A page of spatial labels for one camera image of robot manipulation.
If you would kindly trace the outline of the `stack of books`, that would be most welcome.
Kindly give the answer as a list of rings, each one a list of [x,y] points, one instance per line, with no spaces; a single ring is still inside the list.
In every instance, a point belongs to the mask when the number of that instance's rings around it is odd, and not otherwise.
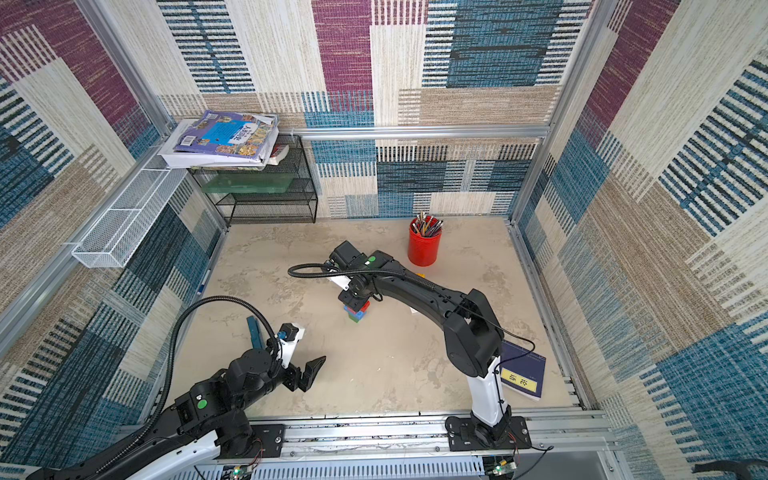
[[[276,115],[205,111],[179,122],[159,154],[171,169],[254,168],[279,164],[290,147],[278,142]]]

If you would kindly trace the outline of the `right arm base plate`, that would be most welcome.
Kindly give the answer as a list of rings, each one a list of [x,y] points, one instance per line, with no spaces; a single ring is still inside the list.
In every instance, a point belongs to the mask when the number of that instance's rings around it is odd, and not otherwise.
[[[489,427],[474,417],[449,416],[445,419],[444,426],[451,451],[511,451],[532,448],[530,429],[522,416],[502,419],[494,427]]]

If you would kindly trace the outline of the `dark blue notebook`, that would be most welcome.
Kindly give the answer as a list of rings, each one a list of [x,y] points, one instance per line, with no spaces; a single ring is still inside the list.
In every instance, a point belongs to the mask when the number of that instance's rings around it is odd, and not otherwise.
[[[499,363],[504,386],[538,401],[542,398],[546,358],[515,343],[503,340]]]

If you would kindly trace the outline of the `green folder on shelf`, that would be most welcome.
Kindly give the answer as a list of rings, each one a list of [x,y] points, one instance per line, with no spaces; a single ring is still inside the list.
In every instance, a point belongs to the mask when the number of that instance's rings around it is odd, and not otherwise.
[[[222,173],[202,186],[208,194],[285,193],[294,176],[290,173]]]

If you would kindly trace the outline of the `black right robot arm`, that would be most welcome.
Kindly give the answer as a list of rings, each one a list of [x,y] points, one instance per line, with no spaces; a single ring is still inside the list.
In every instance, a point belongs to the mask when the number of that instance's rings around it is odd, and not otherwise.
[[[341,285],[338,299],[354,311],[371,299],[389,297],[428,318],[443,333],[448,360],[467,378],[472,398],[470,438],[483,449],[501,449],[511,442],[520,448],[531,446],[525,422],[513,415],[502,395],[502,343],[507,330],[484,293],[440,286],[381,250],[367,255],[348,241],[338,245],[327,261],[297,264],[287,273],[300,279],[335,279]]]

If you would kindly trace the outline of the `pens in cup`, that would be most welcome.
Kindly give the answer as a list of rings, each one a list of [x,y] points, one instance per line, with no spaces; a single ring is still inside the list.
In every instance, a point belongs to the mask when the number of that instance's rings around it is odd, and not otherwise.
[[[410,223],[410,232],[421,238],[433,238],[442,232],[444,221],[427,212],[419,212]]]

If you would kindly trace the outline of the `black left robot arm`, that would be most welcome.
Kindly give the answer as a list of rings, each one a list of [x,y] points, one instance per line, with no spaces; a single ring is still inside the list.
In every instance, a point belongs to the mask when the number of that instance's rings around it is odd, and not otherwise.
[[[240,298],[217,295],[194,302],[177,318],[171,332],[168,370],[164,387],[169,388],[175,350],[181,327],[199,307],[227,302],[248,310],[262,323],[271,338],[264,348],[251,348],[228,367],[195,383],[188,392],[166,406],[168,393],[161,395],[161,411],[156,410],[144,425],[95,456],[55,470],[40,468],[30,479],[137,479],[171,475],[199,462],[217,457],[221,452],[234,455],[249,453],[256,437],[246,409],[283,385],[291,391],[308,391],[326,358],[306,363],[304,369],[290,362],[289,344],[297,344],[300,329],[285,324],[288,336],[281,338],[266,317]]]

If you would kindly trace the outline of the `teal blue marker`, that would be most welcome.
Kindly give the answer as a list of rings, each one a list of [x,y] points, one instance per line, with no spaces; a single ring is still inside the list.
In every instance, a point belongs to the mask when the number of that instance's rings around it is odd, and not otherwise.
[[[254,349],[263,349],[264,342],[261,335],[259,321],[254,316],[249,316],[246,321],[252,347]]]

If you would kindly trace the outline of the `red pen cup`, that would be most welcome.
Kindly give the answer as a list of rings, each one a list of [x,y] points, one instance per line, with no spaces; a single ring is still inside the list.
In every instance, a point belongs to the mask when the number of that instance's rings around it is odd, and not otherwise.
[[[407,255],[414,265],[427,267],[433,265],[438,256],[442,228],[430,227],[422,234],[421,222],[413,219],[410,223]]]

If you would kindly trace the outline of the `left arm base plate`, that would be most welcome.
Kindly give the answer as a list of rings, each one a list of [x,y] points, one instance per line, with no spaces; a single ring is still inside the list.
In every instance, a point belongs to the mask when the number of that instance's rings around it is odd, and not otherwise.
[[[227,441],[217,460],[254,460],[279,458],[283,449],[286,425],[281,423],[252,424],[248,437]]]

